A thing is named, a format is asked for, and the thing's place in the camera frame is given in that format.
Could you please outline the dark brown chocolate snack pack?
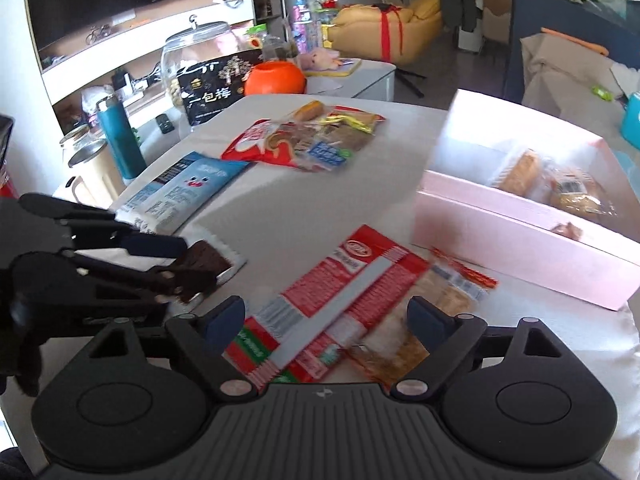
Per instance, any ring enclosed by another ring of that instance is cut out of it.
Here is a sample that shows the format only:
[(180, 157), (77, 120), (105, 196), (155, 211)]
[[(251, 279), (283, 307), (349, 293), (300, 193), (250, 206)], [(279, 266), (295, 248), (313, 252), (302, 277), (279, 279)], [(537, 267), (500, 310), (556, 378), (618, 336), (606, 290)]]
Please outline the dark brown chocolate snack pack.
[(241, 255), (225, 244), (215, 246), (199, 240), (167, 267), (172, 275), (170, 293), (183, 304), (207, 298), (230, 281), (245, 263)]

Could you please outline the long red biscuit pack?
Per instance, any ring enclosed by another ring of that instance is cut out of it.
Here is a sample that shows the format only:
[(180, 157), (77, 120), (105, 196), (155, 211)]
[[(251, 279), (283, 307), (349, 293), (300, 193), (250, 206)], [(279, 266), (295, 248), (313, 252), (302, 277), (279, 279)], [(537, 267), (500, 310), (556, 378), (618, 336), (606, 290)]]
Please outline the long red biscuit pack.
[(320, 382), (429, 266), (364, 224), (249, 316), (224, 356), (258, 389)]

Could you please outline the round bread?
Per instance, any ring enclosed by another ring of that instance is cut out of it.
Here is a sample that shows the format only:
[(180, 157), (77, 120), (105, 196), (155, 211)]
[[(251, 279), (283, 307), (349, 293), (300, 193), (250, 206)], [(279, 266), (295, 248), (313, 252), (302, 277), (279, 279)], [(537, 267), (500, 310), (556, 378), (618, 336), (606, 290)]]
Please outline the round bread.
[(578, 168), (553, 169), (548, 179), (552, 207), (593, 222), (616, 215), (602, 186), (588, 172)]

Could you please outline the red roast duck snack bag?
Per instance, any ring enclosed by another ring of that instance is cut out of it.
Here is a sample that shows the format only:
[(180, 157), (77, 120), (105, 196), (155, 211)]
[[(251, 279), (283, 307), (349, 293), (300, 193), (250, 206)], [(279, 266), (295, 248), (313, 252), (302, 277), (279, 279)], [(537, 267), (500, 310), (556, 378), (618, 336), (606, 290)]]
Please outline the red roast duck snack bag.
[(261, 119), (237, 136), (220, 158), (232, 162), (307, 168), (305, 155), (310, 150), (317, 129), (302, 122), (277, 122)]

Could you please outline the clear wafer biscuit pack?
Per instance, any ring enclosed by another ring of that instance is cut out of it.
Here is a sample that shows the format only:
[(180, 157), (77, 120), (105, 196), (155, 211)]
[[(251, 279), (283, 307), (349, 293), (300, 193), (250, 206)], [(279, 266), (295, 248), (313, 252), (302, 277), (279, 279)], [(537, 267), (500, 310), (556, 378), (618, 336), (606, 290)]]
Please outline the clear wafer biscuit pack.
[(348, 349), (349, 359), (367, 378), (390, 388), (429, 354), (421, 337), (436, 344), (456, 329), (454, 318), (471, 314), (499, 285), (495, 278), (474, 270), (446, 252), (433, 248), (427, 270), (397, 306), (360, 341)]

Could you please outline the blue snack packet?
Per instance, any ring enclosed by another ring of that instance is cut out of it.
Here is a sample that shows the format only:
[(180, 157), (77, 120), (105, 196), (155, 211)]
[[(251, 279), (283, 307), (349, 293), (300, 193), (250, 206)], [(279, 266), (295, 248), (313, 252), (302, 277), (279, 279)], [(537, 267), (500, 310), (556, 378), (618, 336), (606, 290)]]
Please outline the blue snack packet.
[(248, 162), (191, 152), (123, 203), (116, 219), (141, 232), (174, 235), (248, 168)]

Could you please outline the teal water bottle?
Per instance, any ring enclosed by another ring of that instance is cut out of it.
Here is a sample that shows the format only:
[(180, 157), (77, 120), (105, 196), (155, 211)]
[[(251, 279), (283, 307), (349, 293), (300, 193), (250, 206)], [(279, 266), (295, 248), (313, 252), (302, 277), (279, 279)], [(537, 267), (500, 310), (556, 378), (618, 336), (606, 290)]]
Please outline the teal water bottle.
[(125, 180), (135, 179), (145, 170), (146, 162), (118, 96), (110, 94), (99, 100), (96, 103), (96, 116), (120, 174)]

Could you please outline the pink cardboard box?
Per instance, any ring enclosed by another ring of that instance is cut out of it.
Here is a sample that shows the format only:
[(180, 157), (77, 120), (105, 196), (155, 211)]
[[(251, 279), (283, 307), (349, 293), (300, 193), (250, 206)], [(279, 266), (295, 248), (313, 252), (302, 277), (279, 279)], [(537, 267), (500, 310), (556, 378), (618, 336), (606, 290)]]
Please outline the pink cardboard box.
[[(549, 172), (578, 168), (616, 215), (549, 204)], [(600, 136), (468, 90), (454, 96), (416, 193), (413, 244), (618, 310), (639, 289), (639, 201)]]

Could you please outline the black plum snack box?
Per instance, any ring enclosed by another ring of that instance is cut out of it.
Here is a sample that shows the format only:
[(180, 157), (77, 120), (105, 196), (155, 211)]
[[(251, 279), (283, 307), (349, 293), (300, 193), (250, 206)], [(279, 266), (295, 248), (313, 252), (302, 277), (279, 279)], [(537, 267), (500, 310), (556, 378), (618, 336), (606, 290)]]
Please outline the black plum snack box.
[(205, 124), (242, 99), (250, 71), (261, 62), (262, 51), (250, 49), (179, 70), (179, 96), (189, 124)]

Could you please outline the glass jar with lid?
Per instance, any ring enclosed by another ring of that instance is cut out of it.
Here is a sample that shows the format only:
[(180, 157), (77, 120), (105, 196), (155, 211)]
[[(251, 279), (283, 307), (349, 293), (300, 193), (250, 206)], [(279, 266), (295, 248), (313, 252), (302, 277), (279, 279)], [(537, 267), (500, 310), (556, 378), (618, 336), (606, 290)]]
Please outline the glass jar with lid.
[(168, 37), (160, 56), (160, 79), (175, 108), (182, 107), (178, 75), (191, 66), (241, 51), (241, 41), (224, 21), (201, 22), (189, 16), (189, 27)]

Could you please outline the small orange sausage snack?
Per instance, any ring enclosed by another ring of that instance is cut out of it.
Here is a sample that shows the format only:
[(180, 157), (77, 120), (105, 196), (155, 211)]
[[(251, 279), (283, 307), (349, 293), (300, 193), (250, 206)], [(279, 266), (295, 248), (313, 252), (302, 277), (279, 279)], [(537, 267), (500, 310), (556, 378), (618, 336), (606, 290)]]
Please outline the small orange sausage snack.
[(312, 122), (321, 117), (323, 113), (324, 104), (318, 100), (313, 100), (299, 107), (299, 109), (292, 114), (291, 119), (293, 122)]

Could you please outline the orange pumpkin bucket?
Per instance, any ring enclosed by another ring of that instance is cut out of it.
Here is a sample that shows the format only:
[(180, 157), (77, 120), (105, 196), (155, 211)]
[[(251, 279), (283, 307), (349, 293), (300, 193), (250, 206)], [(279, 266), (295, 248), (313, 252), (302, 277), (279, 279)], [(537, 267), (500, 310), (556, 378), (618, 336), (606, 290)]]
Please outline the orange pumpkin bucket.
[(255, 65), (244, 86), (247, 96), (256, 94), (304, 94), (306, 77), (293, 63), (269, 61)]

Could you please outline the yellow red snack packet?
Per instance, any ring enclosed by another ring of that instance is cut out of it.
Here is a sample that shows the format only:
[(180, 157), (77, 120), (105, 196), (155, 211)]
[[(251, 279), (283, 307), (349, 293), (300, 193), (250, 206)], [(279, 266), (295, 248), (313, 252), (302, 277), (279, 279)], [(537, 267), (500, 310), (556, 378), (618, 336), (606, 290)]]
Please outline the yellow red snack packet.
[(374, 113), (358, 110), (358, 108), (336, 106), (324, 113), (318, 119), (321, 125), (343, 125), (363, 133), (372, 134), (379, 124), (386, 118)]

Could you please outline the pink plush toy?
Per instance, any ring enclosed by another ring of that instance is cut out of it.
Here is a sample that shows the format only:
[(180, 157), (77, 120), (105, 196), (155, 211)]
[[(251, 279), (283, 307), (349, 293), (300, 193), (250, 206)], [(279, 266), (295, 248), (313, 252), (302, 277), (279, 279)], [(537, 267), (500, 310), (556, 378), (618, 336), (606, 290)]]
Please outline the pink plush toy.
[(325, 72), (337, 70), (342, 64), (340, 52), (331, 49), (314, 48), (310, 52), (299, 55), (299, 65), (302, 70)]

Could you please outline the blue toy case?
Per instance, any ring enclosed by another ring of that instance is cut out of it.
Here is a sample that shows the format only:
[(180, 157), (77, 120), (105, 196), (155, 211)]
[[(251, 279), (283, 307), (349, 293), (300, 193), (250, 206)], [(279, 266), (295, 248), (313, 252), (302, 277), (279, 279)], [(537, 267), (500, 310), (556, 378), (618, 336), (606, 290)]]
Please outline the blue toy case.
[(640, 93), (634, 92), (628, 99), (620, 134), (637, 150), (640, 150)]

